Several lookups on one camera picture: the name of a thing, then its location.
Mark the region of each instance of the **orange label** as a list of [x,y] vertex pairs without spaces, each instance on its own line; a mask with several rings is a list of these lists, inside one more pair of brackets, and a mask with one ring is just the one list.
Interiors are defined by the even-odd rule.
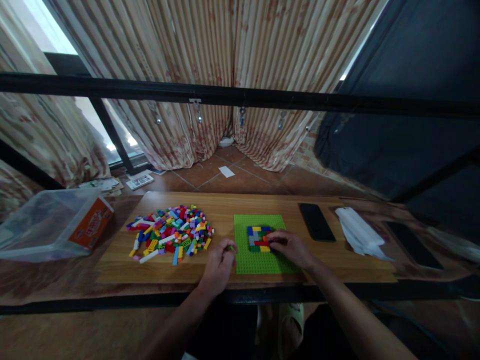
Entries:
[[112,218],[112,211],[98,198],[77,226],[68,241],[91,249]]

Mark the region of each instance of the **curtain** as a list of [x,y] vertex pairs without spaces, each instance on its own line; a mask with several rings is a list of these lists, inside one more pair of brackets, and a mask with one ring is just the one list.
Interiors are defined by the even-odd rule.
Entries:
[[[226,1],[46,3],[94,77],[232,84],[232,15]],[[191,167],[211,157],[231,118],[226,106],[201,105],[202,123],[198,123],[193,105],[111,103],[158,169]]]
[[[95,77],[331,92],[387,0],[44,1]],[[112,103],[160,169],[207,159],[228,134],[281,171],[318,115],[251,108],[240,128],[236,107],[201,105],[199,124],[192,105]]]
[[[0,2],[0,71],[51,74],[8,2]],[[0,93],[0,139],[67,188],[110,175],[94,129],[68,96]],[[40,188],[0,162],[0,217]]]
[[[387,0],[241,1],[235,27],[235,86],[331,93]],[[281,171],[321,114],[233,110],[238,149],[263,169]]]

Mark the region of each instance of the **green baseplate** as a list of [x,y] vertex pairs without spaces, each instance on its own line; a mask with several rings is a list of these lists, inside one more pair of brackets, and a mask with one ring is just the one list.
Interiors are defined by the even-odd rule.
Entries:
[[300,270],[281,253],[251,252],[248,227],[271,227],[272,230],[285,229],[282,215],[233,215],[237,274],[296,274]]

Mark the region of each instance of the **smartphone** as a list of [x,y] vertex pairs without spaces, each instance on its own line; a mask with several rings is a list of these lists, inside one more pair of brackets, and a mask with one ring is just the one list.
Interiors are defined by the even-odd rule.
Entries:
[[385,221],[385,224],[417,265],[435,270],[444,269],[407,225],[393,221]]
[[337,241],[318,205],[300,203],[298,207],[313,240],[328,243]]

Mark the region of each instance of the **tiled floor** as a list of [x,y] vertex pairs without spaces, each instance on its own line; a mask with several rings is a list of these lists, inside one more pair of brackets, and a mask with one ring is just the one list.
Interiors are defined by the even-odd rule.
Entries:
[[[389,304],[426,327],[451,350],[454,359],[480,358],[480,303],[436,300]],[[305,304],[305,316],[317,305]],[[0,359],[137,359],[172,311],[145,308],[0,317]],[[276,319],[267,316],[262,342],[275,345]]]
[[[222,166],[229,167],[235,176],[225,178],[218,169]],[[122,193],[323,195],[375,200],[361,190],[293,165],[282,172],[263,170],[235,147],[219,149],[210,159],[190,169],[152,176],[154,182],[135,191],[125,186]],[[128,181],[126,175],[120,178],[124,183]],[[455,351],[457,358],[479,358],[480,303],[439,300],[391,304],[427,327]],[[316,306],[306,304],[305,316],[313,313]],[[155,336],[171,311],[148,308],[0,317],[0,359],[135,359],[144,341]]]
[[[219,170],[228,167],[235,175],[226,178]],[[288,165],[282,172],[263,170],[236,147],[218,149],[208,160],[197,162],[191,168],[169,171],[143,187],[122,194],[141,195],[147,191],[202,192],[266,195],[317,195],[376,198],[347,184],[336,182],[326,176],[308,172]],[[123,183],[128,177],[120,177]]]

